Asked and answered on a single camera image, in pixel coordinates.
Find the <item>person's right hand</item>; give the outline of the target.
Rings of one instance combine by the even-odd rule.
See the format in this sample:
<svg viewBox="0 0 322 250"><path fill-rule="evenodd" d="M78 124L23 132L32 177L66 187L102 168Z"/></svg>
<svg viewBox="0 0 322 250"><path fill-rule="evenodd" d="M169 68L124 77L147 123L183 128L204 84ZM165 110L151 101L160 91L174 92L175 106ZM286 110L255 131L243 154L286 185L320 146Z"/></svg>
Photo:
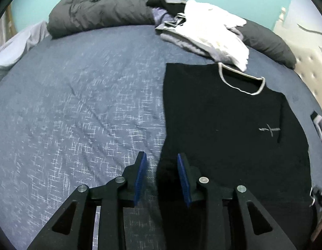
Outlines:
<svg viewBox="0 0 322 250"><path fill-rule="evenodd" d="M317 210L317 226L311 235L311 242L318 241L320 235L322 235L322 209Z"/></svg>

